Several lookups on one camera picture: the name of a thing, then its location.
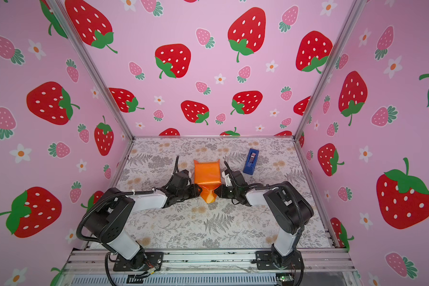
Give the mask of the orange yellow wrapping paper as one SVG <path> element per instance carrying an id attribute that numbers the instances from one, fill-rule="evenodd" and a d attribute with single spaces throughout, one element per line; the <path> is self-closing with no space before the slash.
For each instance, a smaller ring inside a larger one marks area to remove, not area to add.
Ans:
<path id="1" fill-rule="evenodd" d="M 211 204 L 216 201 L 215 189 L 222 185 L 220 160 L 200 163 L 194 161 L 194 183 L 201 188 L 200 197 Z"/>

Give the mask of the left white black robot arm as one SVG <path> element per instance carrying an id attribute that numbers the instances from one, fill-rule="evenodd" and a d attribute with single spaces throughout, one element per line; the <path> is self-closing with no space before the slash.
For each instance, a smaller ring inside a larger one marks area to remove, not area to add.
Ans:
<path id="1" fill-rule="evenodd" d="M 102 245 L 137 269 L 145 263 L 147 255 L 127 229 L 131 216 L 196 199 L 201 193 L 202 188 L 192 182 L 187 170 L 173 174 L 164 186 L 148 191 L 110 188 L 85 213 L 77 226 L 76 236 L 82 241 Z"/>

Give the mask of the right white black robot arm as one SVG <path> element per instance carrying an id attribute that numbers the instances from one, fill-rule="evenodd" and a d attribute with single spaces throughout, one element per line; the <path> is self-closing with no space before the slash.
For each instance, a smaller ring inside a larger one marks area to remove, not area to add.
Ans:
<path id="1" fill-rule="evenodd" d="M 243 206 L 266 206 L 280 227 L 277 239 L 271 248 L 269 261 L 277 268 L 291 266 L 299 258 L 298 242 L 306 224 L 314 215 L 310 203 L 288 181 L 273 185 L 248 184 L 239 171 L 222 172 L 225 183 L 214 193 L 233 204 Z"/>

